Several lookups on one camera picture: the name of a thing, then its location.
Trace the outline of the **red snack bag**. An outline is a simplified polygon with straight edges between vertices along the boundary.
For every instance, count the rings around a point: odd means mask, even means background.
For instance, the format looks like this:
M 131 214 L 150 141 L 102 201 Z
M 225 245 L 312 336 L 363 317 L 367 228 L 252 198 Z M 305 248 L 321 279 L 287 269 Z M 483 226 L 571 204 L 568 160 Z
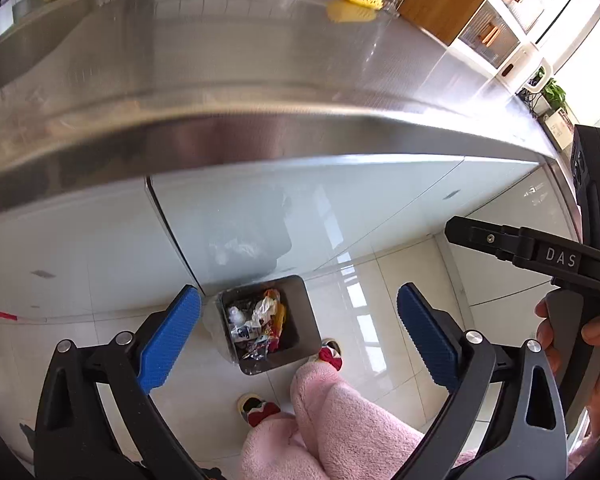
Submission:
M 277 289 L 270 288 L 264 293 L 253 310 L 252 320 L 258 326 L 260 344 L 267 352 L 276 351 L 286 322 L 286 307 Z

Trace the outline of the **pink fleece trouser legs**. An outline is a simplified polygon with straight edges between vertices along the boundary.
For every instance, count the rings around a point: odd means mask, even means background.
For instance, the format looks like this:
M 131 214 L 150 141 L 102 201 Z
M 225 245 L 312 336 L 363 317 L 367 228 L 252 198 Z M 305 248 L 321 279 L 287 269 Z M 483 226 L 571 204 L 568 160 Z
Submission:
M 250 415 L 244 479 L 390 479 L 424 435 L 349 386 L 331 365 L 307 362 L 291 382 L 294 411 Z

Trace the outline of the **metal trash bin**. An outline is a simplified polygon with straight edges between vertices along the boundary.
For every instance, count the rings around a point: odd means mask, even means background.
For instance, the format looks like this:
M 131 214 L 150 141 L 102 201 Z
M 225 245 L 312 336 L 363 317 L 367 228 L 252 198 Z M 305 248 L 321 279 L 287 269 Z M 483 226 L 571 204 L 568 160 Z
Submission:
M 321 335 L 298 275 L 235 287 L 213 299 L 219 349 L 242 374 L 259 375 L 312 356 Z

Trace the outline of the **stainless steel sink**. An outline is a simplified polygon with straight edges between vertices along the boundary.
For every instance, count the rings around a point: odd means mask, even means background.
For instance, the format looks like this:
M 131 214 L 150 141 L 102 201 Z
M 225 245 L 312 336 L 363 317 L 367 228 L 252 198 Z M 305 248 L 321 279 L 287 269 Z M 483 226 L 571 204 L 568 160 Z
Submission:
M 0 90 L 55 50 L 83 20 L 111 0 L 56 0 L 0 37 Z

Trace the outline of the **white electric kettle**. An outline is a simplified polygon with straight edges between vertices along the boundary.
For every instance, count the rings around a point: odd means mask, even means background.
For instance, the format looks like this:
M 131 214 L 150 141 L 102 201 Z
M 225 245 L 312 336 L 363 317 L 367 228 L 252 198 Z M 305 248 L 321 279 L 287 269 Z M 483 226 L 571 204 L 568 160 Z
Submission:
M 553 76 L 553 66 L 533 42 L 521 44 L 496 73 L 496 79 L 514 93 L 522 89 L 539 93 Z

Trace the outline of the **right red bow slipper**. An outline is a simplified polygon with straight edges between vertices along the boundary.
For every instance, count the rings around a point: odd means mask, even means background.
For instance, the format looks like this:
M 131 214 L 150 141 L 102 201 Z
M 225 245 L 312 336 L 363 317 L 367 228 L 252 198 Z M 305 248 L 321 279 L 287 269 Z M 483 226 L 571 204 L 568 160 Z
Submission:
M 324 339 L 321 343 L 321 349 L 314 356 L 308 359 L 309 363 L 326 363 L 332 366 L 335 370 L 341 370 L 343 359 L 341 355 L 340 345 L 335 339 Z

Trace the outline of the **green potted plant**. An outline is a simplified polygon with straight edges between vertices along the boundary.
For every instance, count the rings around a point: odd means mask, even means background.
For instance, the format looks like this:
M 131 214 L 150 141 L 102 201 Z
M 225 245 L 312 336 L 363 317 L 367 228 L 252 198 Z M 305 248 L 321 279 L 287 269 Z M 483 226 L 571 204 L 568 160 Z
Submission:
M 541 94 L 554 112 L 557 112 L 566 104 L 566 92 L 554 78 L 550 78 L 542 88 Z

